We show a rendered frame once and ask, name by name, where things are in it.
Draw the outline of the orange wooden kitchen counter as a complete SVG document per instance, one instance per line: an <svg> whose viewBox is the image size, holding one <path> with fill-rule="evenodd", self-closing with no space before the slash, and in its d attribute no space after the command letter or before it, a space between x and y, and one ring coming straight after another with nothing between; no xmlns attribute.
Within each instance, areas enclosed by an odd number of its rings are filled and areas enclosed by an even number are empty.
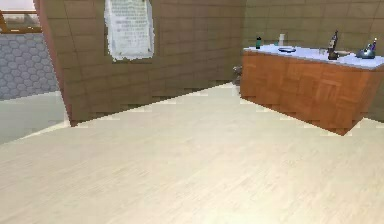
<svg viewBox="0 0 384 224"><path fill-rule="evenodd" d="M273 44L243 50L240 94L245 100L339 135L368 113L384 77L384 57L353 53L330 60L317 49L284 53Z"/></svg>

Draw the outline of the dark wine bottle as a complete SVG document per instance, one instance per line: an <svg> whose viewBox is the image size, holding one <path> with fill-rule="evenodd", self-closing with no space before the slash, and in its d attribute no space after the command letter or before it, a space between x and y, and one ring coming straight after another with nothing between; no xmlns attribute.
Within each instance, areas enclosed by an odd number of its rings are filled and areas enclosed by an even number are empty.
<svg viewBox="0 0 384 224"><path fill-rule="evenodd" d="M335 51L337 41L338 41L338 31L335 31L335 33L332 36L332 38L329 42L329 45L328 45L328 59L329 60L337 60L338 59L338 53Z"/></svg>

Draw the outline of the brown wooden framed window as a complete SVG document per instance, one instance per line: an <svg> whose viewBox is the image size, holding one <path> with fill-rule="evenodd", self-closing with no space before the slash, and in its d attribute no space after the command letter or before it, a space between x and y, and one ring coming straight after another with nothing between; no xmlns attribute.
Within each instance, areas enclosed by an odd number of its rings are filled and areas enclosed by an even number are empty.
<svg viewBox="0 0 384 224"><path fill-rule="evenodd" d="M35 10L0 10L0 34L41 33Z"/></svg>

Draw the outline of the white paper wall poster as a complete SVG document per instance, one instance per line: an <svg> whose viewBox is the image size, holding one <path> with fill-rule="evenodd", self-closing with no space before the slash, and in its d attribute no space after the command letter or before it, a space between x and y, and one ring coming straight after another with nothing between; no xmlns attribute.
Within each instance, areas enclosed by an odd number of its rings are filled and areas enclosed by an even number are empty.
<svg viewBox="0 0 384 224"><path fill-rule="evenodd" d="M150 0L105 0L107 49L114 61L154 55L154 22Z"/></svg>

